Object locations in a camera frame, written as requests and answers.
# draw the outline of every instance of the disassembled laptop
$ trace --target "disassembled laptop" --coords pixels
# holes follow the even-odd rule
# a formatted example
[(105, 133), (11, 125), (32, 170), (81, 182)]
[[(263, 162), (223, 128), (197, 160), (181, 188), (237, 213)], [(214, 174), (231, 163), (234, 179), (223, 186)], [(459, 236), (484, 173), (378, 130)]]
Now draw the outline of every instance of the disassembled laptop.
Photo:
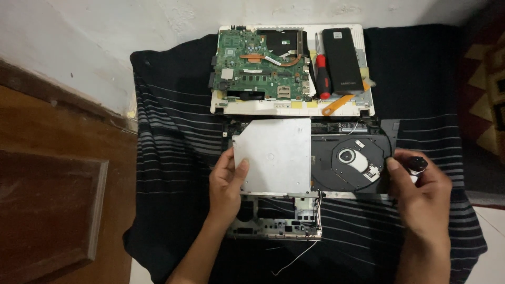
[(234, 146), (235, 164), (250, 162), (228, 237), (318, 241), (323, 198), (384, 198), (399, 121), (374, 117), (370, 89), (323, 116), (342, 95), (322, 100), (314, 85), (315, 34), (342, 28), (367, 77), (361, 25), (220, 28), (211, 112), (227, 118), (222, 150)]

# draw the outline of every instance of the black fabric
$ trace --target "black fabric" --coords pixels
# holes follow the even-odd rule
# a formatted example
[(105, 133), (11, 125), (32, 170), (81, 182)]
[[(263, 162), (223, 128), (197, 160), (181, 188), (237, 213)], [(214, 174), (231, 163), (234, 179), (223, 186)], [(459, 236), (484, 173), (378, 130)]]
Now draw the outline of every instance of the black fabric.
[[(443, 25), (366, 29), (376, 114), (402, 119), (397, 146), (424, 151), (453, 180), (449, 235), (451, 283), (464, 282), (487, 250), (464, 192), (453, 73), (459, 30)], [(166, 52), (131, 56), (139, 143), (136, 217), (126, 251), (164, 283), (208, 212), (208, 174), (219, 157), (221, 118), (207, 88), (217, 36)], [(403, 243), (389, 201), (329, 200), (321, 205), (323, 240), (312, 243), (223, 240), (210, 282), (390, 283)]]

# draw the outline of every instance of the left hand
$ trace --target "left hand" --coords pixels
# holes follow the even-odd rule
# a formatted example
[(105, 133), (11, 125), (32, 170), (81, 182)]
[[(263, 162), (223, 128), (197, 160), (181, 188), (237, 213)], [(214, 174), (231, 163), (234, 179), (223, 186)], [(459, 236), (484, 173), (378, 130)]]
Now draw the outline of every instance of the left hand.
[(240, 209), (240, 186), (249, 171), (249, 161), (244, 159), (235, 169), (233, 148), (225, 151), (209, 177), (211, 207), (207, 220), (227, 229)]

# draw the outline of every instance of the label sticker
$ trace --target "label sticker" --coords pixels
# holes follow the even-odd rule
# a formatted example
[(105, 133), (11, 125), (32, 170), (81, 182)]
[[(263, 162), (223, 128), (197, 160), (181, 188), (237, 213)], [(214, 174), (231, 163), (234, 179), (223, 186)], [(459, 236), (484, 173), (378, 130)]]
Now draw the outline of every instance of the label sticker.
[(265, 59), (268, 60), (268, 61), (270, 61), (270, 62), (272, 62), (275, 65), (281, 65), (281, 63), (279, 61), (277, 61), (275, 59), (272, 59), (272, 58), (270, 58), (268, 56), (265, 56)]
[(251, 69), (244, 69), (245, 73), (261, 73), (263, 70), (251, 70)]

